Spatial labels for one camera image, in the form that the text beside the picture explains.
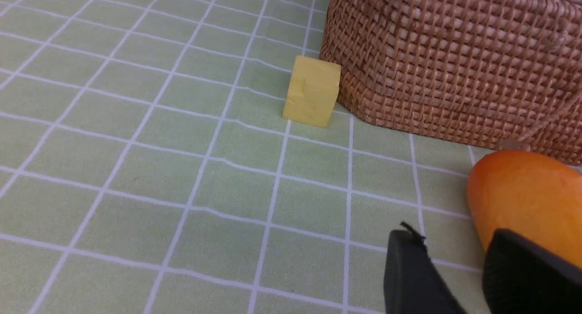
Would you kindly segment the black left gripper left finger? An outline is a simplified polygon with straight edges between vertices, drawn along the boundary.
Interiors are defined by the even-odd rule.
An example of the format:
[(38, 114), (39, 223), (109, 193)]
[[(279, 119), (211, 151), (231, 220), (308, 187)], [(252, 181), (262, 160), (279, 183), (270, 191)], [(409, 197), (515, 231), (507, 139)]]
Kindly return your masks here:
[(387, 242), (384, 302), (387, 314), (465, 314), (433, 264), (422, 234), (409, 223)]

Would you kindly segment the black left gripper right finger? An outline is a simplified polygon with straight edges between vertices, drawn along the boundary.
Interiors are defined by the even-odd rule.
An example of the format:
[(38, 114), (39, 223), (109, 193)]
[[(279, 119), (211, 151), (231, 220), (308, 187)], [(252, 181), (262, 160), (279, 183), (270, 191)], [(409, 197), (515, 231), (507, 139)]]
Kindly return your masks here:
[(509, 229), (493, 233), (482, 290), (493, 314), (582, 311), (581, 269)]

